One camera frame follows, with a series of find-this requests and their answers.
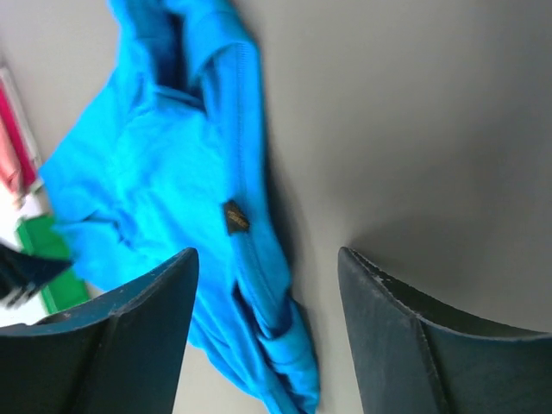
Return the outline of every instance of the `blue fabric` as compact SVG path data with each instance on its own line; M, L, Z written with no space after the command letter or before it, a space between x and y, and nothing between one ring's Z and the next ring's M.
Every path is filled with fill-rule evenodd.
M270 412L315 412L317 366L268 216L255 44L225 0L110 4L116 69L41 169L76 272L110 290L196 248L190 342ZM248 232L228 234L229 200Z

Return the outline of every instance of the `green block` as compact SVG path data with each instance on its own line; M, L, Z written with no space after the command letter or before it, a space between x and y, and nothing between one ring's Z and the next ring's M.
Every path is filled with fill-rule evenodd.
M17 235L23 251L40 257L70 259L71 251L53 230L52 216L38 216L21 220ZM86 284L69 269L50 282L41 291L49 314L64 311L90 299Z

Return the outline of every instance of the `green box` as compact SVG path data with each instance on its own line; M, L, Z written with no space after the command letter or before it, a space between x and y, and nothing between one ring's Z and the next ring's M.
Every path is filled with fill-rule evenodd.
M71 259L71 251L52 227L52 216L38 216L22 219L17 227L17 235L23 251L40 257ZM42 299L51 315L82 304L90 299L85 282L78 279L69 269L50 282L41 291Z

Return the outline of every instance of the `gray surface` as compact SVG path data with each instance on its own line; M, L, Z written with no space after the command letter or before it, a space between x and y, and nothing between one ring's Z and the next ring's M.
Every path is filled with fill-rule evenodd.
M322 368L358 413L337 249L465 311L552 330L550 2L239 2L263 47L278 229ZM96 0L2 0L0 39L41 151L103 84ZM263 412L186 351L176 412Z

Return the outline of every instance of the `crumpled blue garment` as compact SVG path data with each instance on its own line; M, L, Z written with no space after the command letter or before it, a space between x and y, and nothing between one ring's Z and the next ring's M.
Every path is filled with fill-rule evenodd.
M255 44L225 0L110 5L116 68L41 169L77 274L109 290L196 248L190 342L270 412L315 412L317 365L268 215ZM248 231L229 234L229 200Z

